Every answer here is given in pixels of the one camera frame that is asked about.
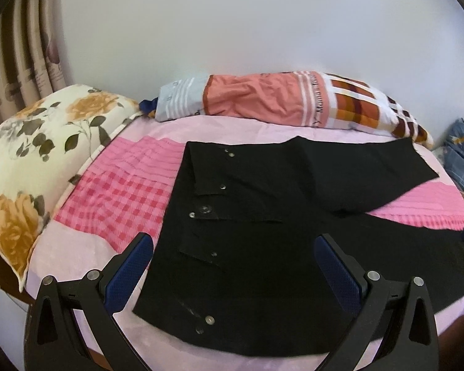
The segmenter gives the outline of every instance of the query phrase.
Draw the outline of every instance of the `black fabric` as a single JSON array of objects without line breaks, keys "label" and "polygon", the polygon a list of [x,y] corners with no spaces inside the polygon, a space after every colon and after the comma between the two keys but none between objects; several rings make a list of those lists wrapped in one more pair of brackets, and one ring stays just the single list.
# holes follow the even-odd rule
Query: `black fabric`
[{"label": "black fabric", "polygon": [[440,311],[464,295],[464,276],[442,261],[464,257],[460,233],[357,213],[434,177],[406,139],[190,142],[134,312],[183,341],[216,350],[326,353],[352,318],[312,255],[313,238],[325,232],[367,270],[392,280],[423,277]]}]

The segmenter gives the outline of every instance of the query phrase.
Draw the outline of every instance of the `floral pillow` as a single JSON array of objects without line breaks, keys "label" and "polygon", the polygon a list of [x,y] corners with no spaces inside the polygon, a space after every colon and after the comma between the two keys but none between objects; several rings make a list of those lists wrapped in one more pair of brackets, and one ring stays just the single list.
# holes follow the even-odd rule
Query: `floral pillow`
[{"label": "floral pillow", "polygon": [[135,100],[72,85],[0,125],[0,255],[20,291],[36,239],[81,169],[139,114]]}]

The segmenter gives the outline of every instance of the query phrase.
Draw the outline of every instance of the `striped curtain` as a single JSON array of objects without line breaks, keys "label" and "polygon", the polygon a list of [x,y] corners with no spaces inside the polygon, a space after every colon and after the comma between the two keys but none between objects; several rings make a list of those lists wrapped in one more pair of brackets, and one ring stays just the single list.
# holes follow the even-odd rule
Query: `striped curtain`
[{"label": "striped curtain", "polygon": [[66,86],[54,0],[11,0],[0,16],[0,123]]}]

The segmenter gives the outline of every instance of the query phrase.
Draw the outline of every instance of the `pink bedsheet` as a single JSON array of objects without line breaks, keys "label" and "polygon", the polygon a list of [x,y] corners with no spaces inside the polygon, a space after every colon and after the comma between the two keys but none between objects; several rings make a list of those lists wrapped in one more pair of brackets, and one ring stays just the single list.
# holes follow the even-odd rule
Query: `pink bedsheet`
[{"label": "pink bedsheet", "polygon": [[[86,170],[55,219],[80,232],[104,238],[117,252],[124,250],[141,230],[152,235],[156,243],[187,140],[211,142],[219,139],[230,144],[283,142],[300,133],[299,127],[265,125],[255,120],[229,124],[227,117],[218,117],[218,123],[224,123],[229,132],[235,134],[228,137],[223,131],[220,136],[214,133],[207,125],[207,118],[195,118],[192,122],[200,123],[196,127],[199,131],[192,139],[186,134],[183,140],[177,134],[182,127],[180,122],[137,121]],[[257,136],[254,139],[248,137],[255,130]],[[312,140],[389,140],[375,135],[363,134],[363,137],[358,131],[309,131],[303,134]],[[239,135],[243,139],[236,142]],[[427,149],[419,145],[416,149],[425,160],[436,164]],[[439,179],[426,182],[370,213],[417,227],[463,229],[464,200],[445,172],[440,172],[439,176]]]},{"label": "pink bedsheet", "polygon": [[[27,291],[36,297],[40,281],[46,275],[54,275],[58,280],[79,279],[90,269],[103,268],[139,231],[148,232],[156,243],[187,141],[273,143],[296,135],[351,143],[392,140],[353,130],[278,126],[232,117],[195,116],[166,123],[139,118],[88,167],[38,238]],[[419,145],[415,148],[439,178],[414,188],[371,214],[429,228],[463,228],[464,201],[459,191],[431,152]],[[115,318],[137,352],[155,371],[313,370],[324,357],[251,359],[183,343],[131,312],[144,278],[145,275],[124,311]],[[464,297],[436,314],[438,332],[462,314]],[[78,314],[78,322],[88,346],[99,350],[82,314]],[[376,341],[369,346],[359,367],[371,361],[378,345]]]}]

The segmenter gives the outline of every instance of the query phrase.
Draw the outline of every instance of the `blue plaid cloth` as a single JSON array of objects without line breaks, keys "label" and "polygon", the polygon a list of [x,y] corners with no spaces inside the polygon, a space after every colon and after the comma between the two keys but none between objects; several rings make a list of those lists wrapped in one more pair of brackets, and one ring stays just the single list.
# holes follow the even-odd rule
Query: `blue plaid cloth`
[{"label": "blue plaid cloth", "polygon": [[450,128],[444,143],[445,155],[443,167],[464,192],[464,120],[456,120]]}]

